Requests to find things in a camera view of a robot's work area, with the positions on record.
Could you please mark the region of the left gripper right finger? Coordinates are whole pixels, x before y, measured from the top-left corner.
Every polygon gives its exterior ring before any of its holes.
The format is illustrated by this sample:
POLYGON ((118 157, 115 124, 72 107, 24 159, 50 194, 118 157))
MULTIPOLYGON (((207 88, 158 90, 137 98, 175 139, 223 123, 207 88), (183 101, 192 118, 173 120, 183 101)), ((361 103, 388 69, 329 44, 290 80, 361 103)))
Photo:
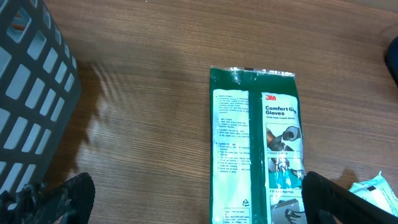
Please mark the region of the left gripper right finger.
POLYGON ((316 172, 302 182, 302 199, 308 224, 394 224, 397 217, 365 201, 316 172))

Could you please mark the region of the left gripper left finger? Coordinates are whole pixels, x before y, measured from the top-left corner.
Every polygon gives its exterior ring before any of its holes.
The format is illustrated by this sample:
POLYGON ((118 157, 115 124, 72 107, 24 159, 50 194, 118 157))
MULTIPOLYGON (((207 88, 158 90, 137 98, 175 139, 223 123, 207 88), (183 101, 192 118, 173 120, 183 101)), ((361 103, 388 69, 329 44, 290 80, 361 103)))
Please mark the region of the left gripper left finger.
POLYGON ((95 201, 95 185, 84 172, 54 189, 26 184, 20 192, 1 194, 1 223, 88 223, 95 201))

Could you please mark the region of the mint green wipes packet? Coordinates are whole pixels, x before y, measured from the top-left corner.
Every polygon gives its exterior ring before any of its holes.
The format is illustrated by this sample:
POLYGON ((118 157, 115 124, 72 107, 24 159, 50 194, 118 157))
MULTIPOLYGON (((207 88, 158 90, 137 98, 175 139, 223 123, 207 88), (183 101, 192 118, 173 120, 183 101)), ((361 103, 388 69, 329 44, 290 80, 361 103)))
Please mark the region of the mint green wipes packet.
POLYGON ((375 178, 355 182, 349 191, 378 208, 398 216, 398 199, 380 170, 375 178))

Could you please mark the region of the green 3M gloves packet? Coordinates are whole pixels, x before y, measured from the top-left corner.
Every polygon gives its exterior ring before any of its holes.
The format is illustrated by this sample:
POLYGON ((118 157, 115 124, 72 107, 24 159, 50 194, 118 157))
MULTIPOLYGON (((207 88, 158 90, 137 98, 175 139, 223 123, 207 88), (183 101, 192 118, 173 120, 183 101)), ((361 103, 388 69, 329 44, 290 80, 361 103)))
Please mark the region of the green 3M gloves packet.
POLYGON ((295 75, 211 67, 210 124, 210 223, 305 223, 295 75))

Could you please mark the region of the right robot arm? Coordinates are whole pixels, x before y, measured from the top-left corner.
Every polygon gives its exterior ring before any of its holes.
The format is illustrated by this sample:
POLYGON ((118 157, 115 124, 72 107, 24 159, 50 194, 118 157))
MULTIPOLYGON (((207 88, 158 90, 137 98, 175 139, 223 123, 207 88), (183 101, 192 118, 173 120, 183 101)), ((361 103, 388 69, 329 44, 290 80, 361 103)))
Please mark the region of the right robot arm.
POLYGON ((398 85, 398 37, 389 44, 384 55, 384 61, 393 80, 398 85))

